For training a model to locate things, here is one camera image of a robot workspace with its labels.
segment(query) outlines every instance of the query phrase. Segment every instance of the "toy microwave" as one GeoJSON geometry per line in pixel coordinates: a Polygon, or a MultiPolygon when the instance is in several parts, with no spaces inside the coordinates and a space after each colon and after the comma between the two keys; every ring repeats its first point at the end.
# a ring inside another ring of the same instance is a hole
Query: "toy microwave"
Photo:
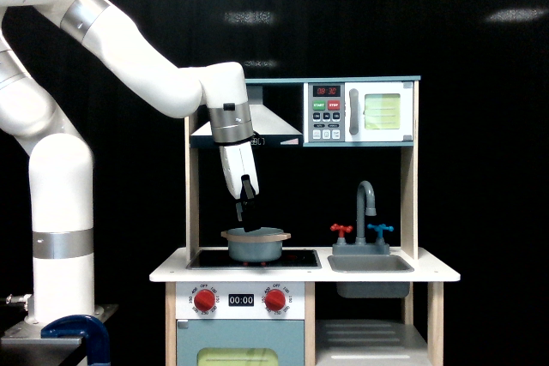
{"type": "Polygon", "coordinates": [[[304,83],[304,143],[412,142],[414,80],[304,83]]]}

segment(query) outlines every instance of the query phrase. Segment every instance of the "wooden post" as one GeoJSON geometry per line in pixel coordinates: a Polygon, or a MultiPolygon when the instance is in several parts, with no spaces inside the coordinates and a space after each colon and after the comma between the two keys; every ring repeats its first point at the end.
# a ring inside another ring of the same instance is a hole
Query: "wooden post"
{"type": "Polygon", "coordinates": [[[432,366],[443,366],[444,349],[444,283],[427,286],[427,351],[432,366]]]}
{"type": "Polygon", "coordinates": [[[418,259],[419,82],[413,83],[413,146],[401,150],[401,247],[418,259]]]}
{"type": "Polygon", "coordinates": [[[315,366],[315,282],[305,282],[305,366],[315,366]]]}
{"type": "Polygon", "coordinates": [[[198,253],[198,149],[190,148],[196,129],[196,114],[185,118],[185,246],[187,261],[198,253]]]}
{"type": "Polygon", "coordinates": [[[413,325],[413,282],[410,282],[410,293],[402,299],[402,322],[413,325]]]}
{"type": "Polygon", "coordinates": [[[175,283],[166,283],[166,366],[176,366],[175,283]]]}

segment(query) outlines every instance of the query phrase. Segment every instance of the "cooking pot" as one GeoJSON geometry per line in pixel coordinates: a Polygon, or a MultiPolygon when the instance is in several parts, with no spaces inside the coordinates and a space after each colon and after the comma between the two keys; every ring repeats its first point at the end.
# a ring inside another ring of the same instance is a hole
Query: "cooking pot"
{"type": "Polygon", "coordinates": [[[229,256],[235,261],[275,261],[282,255],[282,241],[292,235],[282,229],[262,227],[256,231],[244,231],[243,227],[223,231],[229,242],[229,256]]]}

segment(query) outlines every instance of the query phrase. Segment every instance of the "stovetop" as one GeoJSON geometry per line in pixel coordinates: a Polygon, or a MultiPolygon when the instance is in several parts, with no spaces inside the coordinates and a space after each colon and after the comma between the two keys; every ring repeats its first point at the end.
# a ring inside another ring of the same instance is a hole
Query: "stovetop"
{"type": "Polygon", "coordinates": [[[320,267],[315,250],[282,250],[276,261],[264,263],[243,263],[229,256],[228,250],[201,250],[189,263],[188,269],[318,269],[320,267]]]}

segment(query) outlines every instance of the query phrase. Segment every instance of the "black curtain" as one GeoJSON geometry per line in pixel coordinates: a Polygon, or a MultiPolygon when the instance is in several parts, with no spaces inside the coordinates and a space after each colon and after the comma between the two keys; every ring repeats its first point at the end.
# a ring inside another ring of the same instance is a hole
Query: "black curtain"
{"type": "MultiPolygon", "coordinates": [[[[112,1],[180,67],[234,60],[249,78],[420,75],[419,245],[462,274],[445,286],[445,363],[534,363],[544,326],[533,303],[546,266],[549,0],[112,1]],[[505,10],[537,18],[499,20],[505,10]]],[[[94,151],[95,300],[120,304],[113,364],[161,363],[164,286],[148,275],[184,245],[183,122],[137,98],[34,9],[9,9],[3,31],[94,151]]],[[[269,99],[294,118],[294,97],[269,99]]],[[[255,154],[265,221],[290,231],[289,244],[330,245],[329,225],[353,224],[365,178],[384,223],[398,225],[398,150],[255,154]]],[[[0,165],[7,296],[32,290],[32,251],[27,155],[6,134],[0,165]]],[[[237,222],[215,151],[201,153],[201,183],[202,242],[222,244],[219,231],[237,222]]],[[[424,336],[425,295],[417,285],[424,336]]],[[[398,316],[398,302],[348,311],[338,299],[321,285],[318,315],[398,316]]]]}

